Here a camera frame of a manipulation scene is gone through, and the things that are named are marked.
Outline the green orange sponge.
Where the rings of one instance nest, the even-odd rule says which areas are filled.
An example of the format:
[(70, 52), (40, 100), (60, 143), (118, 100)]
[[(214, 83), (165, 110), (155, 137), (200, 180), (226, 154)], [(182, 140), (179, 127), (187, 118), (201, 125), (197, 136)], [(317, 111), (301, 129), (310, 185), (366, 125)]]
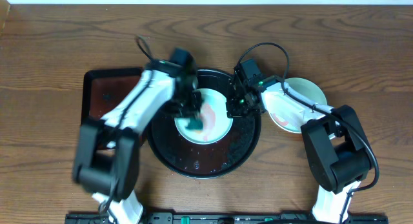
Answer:
[(200, 117), (191, 117), (185, 128), (187, 130), (203, 130), (203, 121)]

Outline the yellow plate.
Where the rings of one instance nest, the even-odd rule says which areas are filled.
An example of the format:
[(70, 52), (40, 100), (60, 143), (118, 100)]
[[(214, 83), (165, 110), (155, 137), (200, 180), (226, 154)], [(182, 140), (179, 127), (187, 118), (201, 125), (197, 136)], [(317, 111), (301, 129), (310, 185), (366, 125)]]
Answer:
[(320, 112), (308, 110), (273, 110), (270, 111), (269, 114), (278, 127), (295, 134), (300, 134), (301, 127), (309, 121), (325, 117), (325, 115)]

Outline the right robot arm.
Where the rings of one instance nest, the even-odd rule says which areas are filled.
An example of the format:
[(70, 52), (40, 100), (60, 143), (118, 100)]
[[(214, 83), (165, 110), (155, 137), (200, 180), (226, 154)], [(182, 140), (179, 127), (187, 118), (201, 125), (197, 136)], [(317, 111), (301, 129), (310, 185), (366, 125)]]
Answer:
[(378, 163), (353, 108), (322, 105), (278, 76), (234, 76), (227, 113), (246, 117), (268, 112), (299, 128), (312, 175), (319, 183), (312, 215), (326, 223), (349, 219), (348, 206)]

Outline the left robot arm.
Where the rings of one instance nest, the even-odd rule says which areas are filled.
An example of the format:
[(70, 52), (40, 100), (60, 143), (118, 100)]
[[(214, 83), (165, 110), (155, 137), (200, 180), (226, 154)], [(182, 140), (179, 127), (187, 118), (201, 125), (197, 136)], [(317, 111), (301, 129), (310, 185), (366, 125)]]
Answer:
[(103, 223), (139, 223), (143, 206), (134, 187), (141, 135), (157, 111), (177, 108), (183, 117), (201, 108), (195, 63), (152, 60), (126, 97), (103, 117), (82, 120), (72, 179), (99, 202)]

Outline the light blue plate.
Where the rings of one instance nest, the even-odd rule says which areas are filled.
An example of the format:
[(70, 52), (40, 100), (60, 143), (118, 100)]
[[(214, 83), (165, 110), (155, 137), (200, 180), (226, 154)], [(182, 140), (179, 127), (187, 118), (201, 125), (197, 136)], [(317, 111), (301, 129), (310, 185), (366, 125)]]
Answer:
[[(325, 94), (323, 93), (322, 89), (320, 89), (315, 83), (299, 77), (288, 78), (286, 79), (286, 82), (295, 91), (308, 97), (309, 99), (319, 103), (320, 105), (328, 105)], [(282, 117), (279, 117), (275, 113), (270, 113), (270, 116), (279, 128), (282, 128), (283, 130), (294, 134), (301, 133), (300, 128), (294, 127), (287, 120), (283, 119)]]
[(198, 145), (208, 145), (225, 137), (232, 127), (233, 119), (227, 117), (226, 97), (213, 89), (200, 88), (202, 105), (200, 111), (203, 128), (190, 130), (190, 118), (175, 118), (178, 132), (186, 140)]

